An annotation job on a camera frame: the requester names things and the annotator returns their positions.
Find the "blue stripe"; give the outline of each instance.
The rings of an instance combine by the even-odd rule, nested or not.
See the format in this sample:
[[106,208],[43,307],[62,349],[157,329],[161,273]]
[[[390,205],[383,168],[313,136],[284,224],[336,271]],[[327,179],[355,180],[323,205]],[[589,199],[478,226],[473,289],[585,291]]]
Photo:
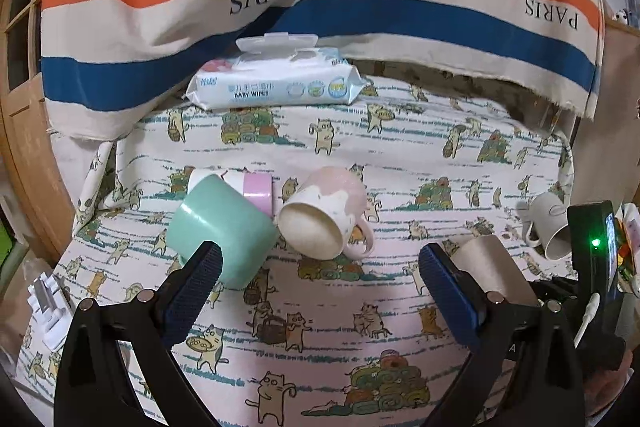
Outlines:
[[[516,58],[565,76],[585,90],[593,82],[594,65],[571,44],[467,8],[421,0],[302,0],[290,8],[269,8],[245,28],[203,39],[169,57],[116,64],[44,57],[44,92],[50,100],[81,103],[94,110],[135,107],[223,54],[240,34],[267,31],[320,37],[370,33],[419,37]],[[429,48],[425,42],[424,57]]]

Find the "white mug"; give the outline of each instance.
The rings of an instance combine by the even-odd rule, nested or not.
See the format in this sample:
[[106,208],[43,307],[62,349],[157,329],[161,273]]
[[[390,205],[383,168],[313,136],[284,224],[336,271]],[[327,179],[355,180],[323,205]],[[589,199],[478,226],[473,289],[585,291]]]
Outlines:
[[[344,253],[359,261],[373,248],[373,231],[363,219],[367,207],[364,184],[347,169],[323,167],[300,185],[278,214],[278,228],[292,248],[327,261]],[[349,244],[355,226],[362,230],[364,251]]]
[[[566,206],[552,192],[544,192],[536,196],[529,205],[530,224],[524,233],[524,242],[530,247],[545,249],[545,257],[550,261],[558,261],[571,254],[571,236],[566,220]],[[538,239],[531,238],[535,228]]]

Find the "green mug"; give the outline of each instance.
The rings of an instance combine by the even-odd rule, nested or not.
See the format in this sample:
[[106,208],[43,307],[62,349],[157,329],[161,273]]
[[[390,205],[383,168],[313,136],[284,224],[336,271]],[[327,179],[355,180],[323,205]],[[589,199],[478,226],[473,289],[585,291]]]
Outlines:
[[187,194],[166,231],[166,244],[184,264],[203,241],[222,250],[225,288],[247,286],[267,259],[278,230],[266,214],[217,176],[207,176]]

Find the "blue gripper pad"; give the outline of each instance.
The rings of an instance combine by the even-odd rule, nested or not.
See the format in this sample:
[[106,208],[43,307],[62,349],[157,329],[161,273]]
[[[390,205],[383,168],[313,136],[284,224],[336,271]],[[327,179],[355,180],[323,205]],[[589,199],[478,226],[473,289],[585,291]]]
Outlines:
[[161,288],[168,293],[178,285],[177,292],[165,304],[161,321],[164,325],[162,344],[170,349],[183,343],[222,273],[222,250],[216,243],[206,241],[181,270],[169,275]]
[[486,317],[478,284],[458,270],[437,243],[422,247],[418,269],[456,342],[476,350],[480,343],[477,330]]

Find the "panda figurine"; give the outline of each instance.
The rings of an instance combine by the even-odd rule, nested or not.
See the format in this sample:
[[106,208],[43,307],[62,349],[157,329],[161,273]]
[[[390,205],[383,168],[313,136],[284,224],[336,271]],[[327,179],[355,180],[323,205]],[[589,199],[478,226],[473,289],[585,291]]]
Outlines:
[[626,10],[620,10],[619,12],[616,13],[616,15],[613,18],[624,25],[629,24],[629,18],[628,18],[628,15],[626,14]]

